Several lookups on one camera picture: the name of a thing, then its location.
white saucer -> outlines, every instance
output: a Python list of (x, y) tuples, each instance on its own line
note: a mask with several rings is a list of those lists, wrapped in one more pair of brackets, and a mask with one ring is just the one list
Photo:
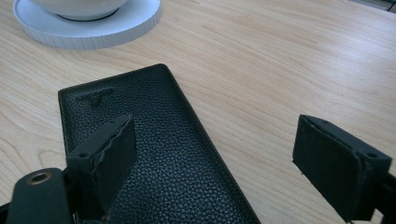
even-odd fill
[(61, 49), (102, 49), (144, 35), (160, 20), (160, 0), (128, 0), (99, 21), (70, 21), (29, 0), (14, 2), (14, 15), (35, 41)]

wallet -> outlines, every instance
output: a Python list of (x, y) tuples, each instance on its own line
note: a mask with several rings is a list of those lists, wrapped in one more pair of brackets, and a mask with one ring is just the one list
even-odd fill
[(106, 223), (260, 223), (166, 65), (58, 96), (66, 154), (107, 121), (134, 118), (137, 162)]

light wood surface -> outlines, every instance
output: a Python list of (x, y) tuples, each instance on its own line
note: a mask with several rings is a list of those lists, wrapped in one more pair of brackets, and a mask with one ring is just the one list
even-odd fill
[(162, 3), (136, 41), (70, 51), (30, 39), (0, 1), (0, 204), (24, 175), (65, 167), (58, 90), (165, 63), (262, 223), (343, 223), (291, 162), (298, 116), (396, 157), (396, 15), (346, 0)]

wood grain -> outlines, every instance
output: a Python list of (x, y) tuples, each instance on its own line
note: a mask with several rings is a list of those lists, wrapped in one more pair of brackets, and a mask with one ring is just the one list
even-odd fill
[(396, 157), (396, 15), (347, 0), (162, 4), (136, 41), (70, 51), (31, 40), (0, 1), (0, 204), (22, 176), (65, 167), (58, 90), (165, 63), (263, 223), (343, 223), (291, 162), (298, 116)]

white cup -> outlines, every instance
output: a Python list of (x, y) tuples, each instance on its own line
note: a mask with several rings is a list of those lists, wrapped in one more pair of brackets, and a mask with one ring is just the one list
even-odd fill
[(73, 21), (93, 21), (113, 14), (127, 0), (31, 0), (48, 12)]

